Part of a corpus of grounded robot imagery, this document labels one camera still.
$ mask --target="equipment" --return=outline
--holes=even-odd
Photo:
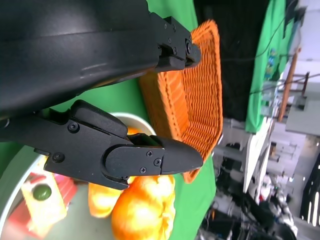
[[[298,228],[277,180],[270,176],[274,195],[255,202],[243,193],[243,181],[234,178],[232,159],[226,159],[217,177],[217,193],[198,232],[199,239],[297,240]]]
[[[202,166],[192,147],[127,136],[122,122],[84,101],[45,109],[146,71],[199,63],[190,32],[150,13],[145,0],[3,0],[0,53],[0,141],[47,155],[47,171],[122,190],[129,176]]]

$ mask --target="orange wicker basket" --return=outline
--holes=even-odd
[[[201,50],[198,66],[148,73],[139,84],[156,134],[189,144],[205,161],[223,127],[219,33],[211,20],[191,35]],[[184,173],[184,181],[191,183],[199,171]]]

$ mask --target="bowl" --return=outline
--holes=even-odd
[[[128,127],[136,128],[140,130],[141,133],[147,135],[156,135],[156,132],[152,128],[152,126],[146,120],[142,119],[137,115],[127,112],[113,112],[111,114],[116,118],[120,119],[120,121]]]
[[[141,117],[125,112],[111,113],[129,127],[141,133],[155,135],[154,129]],[[9,216],[23,200],[21,186],[32,169],[44,158],[24,146],[10,161],[0,178],[0,240],[36,240],[33,236],[8,221]],[[55,223],[44,240],[114,240],[111,218],[95,218],[88,206],[88,185],[77,185],[77,192],[71,200],[67,216]]]

